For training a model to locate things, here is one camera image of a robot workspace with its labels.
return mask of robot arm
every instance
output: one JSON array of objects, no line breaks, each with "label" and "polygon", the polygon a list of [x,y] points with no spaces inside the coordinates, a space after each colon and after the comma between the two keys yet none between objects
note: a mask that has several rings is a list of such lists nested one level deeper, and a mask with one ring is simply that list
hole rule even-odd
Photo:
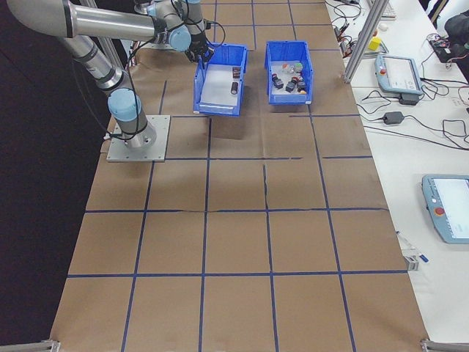
[{"label": "robot arm", "polygon": [[7,0],[12,14],[25,26],[54,37],[109,37],[148,41],[166,26],[169,44],[191,61],[208,61],[200,0],[165,0],[147,8],[148,16],[78,6],[68,0]]},{"label": "robot arm", "polygon": [[163,36],[171,47],[184,51],[191,61],[208,62],[213,55],[205,37],[200,0],[145,4],[143,10],[148,15],[78,6],[68,0],[7,0],[7,4],[23,25],[58,37],[95,78],[98,87],[107,94],[109,110],[122,132],[111,136],[127,148],[124,154],[136,150],[140,150],[137,154],[145,154],[142,150],[155,145],[156,130],[149,123],[129,76],[112,65],[89,36],[144,42]]}]

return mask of cardboard sheet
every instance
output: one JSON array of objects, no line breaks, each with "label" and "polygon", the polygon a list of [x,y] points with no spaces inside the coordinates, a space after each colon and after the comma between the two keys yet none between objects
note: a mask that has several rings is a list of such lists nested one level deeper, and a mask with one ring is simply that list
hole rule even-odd
[{"label": "cardboard sheet", "polygon": [[[173,116],[168,160],[108,164],[103,145],[51,333],[64,351],[421,350],[327,10],[297,2],[204,5],[255,49],[240,118],[194,115],[195,65],[141,50],[145,111]],[[310,109],[267,104],[265,41],[294,39],[314,49]]]}]

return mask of table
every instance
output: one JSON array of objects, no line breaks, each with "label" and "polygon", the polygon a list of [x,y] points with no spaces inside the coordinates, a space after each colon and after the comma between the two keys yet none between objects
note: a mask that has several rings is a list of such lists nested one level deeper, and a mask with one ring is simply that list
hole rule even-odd
[{"label": "table", "polygon": [[[397,19],[386,21],[388,31],[380,31],[379,36],[390,54],[412,57],[419,65],[432,52],[425,39],[435,29],[416,0],[391,0],[391,3]],[[355,23],[352,22],[346,31],[352,37],[358,36],[365,15],[369,12],[366,1],[362,0],[362,6],[364,15]],[[341,9],[347,14],[356,13],[353,8]],[[330,7],[328,10],[331,18],[337,17]],[[373,59],[363,60],[352,80],[357,103],[378,87],[373,64]],[[447,70],[435,55],[425,63],[425,77],[465,81],[456,65]],[[401,111],[404,115],[412,114],[434,128],[441,128],[443,118],[469,122],[465,110],[467,106],[459,99],[455,88],[460,84],[448,85],[450,92],[446,97],[436,97],[434,101],[424,98],[417,106],[402,106],[393,102],[375,114],[364,115],[373,120],[382,117],[386,111]],[[366,107],[370,111],[380,104],[382,101],[375,101],[367,103]],[[363,121],[363,124],[446,142],[442,136],[411,119],[405,119],[401,125],[392,128],[381,122]],[[429,263],[420,262],[418,271],[410,272],[429,337],[438,342],[467,342],[469,273],[466,268],[469,266],[469,246],[448,245],[440,239],[432,227],[420,186],[421,178],[426,174],[469,174],[467,152],[369,129],[366,129],[366,135],[395,228],[430,259]],[[401,247],[405,249],[406,245],[401,243]]]}]

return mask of power adapter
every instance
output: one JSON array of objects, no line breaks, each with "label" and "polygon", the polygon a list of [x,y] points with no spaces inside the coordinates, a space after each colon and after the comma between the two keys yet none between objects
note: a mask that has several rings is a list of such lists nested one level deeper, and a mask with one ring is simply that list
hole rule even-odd
[{"label": "power adapter", "polygon": [[386,125],[398,125],[403,119],[404,115],[400,111],[386,112],[383,116]]},{"label": "power adapter", "polygon": [[402,105],[415,106],[420,101],[420,97],[417,94],[401,93],[399,96],[399,103]]}]

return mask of metal frame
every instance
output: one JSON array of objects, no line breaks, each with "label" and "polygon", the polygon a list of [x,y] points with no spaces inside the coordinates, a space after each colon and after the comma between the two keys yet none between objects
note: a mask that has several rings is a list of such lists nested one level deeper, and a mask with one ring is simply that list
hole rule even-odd
[{"label": "metal frame", "polygon": [[381,21],[381,16],[383,15],[387,4],[388,0],[376,0],[373,3],[365,24],[363,25],[363,29],[358,36],[357,44],[350,56],[347,68],[342,76],[345,83],[350,83],[352,81],[352,78],[363,58],[363,54],[365,53],[366,48],[368,48],[369,41],[371,40],[378,23]]},{"label": "metal frame", "polygon": [[60,342],[47,340],[24,345],[0,346],[0,352],[59,352]]},{"label": "metal frame", "polygon": [[[165,161],[171,117],[169,115],[147,115],[147,119],[148,123],[156,130],[155,142],[149,147],[129,148],[123,141],[112,139],[107,161]],[[118,125],[114,129],[114,133],[120,133]]]},{"label": "metal frame", "polygon": [[424,352],[469,352],[469,343],[439,343],[430,340],[420,342]]}]

